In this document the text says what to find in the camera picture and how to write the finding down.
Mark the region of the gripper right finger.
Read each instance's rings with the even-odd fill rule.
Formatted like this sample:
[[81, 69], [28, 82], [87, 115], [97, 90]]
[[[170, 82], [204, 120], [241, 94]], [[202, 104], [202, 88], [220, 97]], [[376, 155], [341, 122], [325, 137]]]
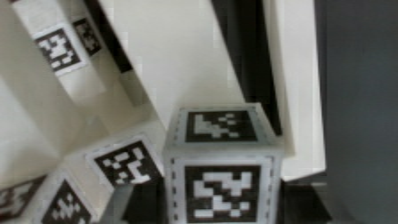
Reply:
[[336, 224], [327, 208], [325, 183], [282, 184], [280, 224]]

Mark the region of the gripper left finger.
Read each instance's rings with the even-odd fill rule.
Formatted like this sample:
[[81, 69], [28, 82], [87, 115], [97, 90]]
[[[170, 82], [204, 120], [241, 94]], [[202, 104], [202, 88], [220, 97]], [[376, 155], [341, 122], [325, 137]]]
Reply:
[[115, 188], [96, 224], [167, 224], [163, 182]]

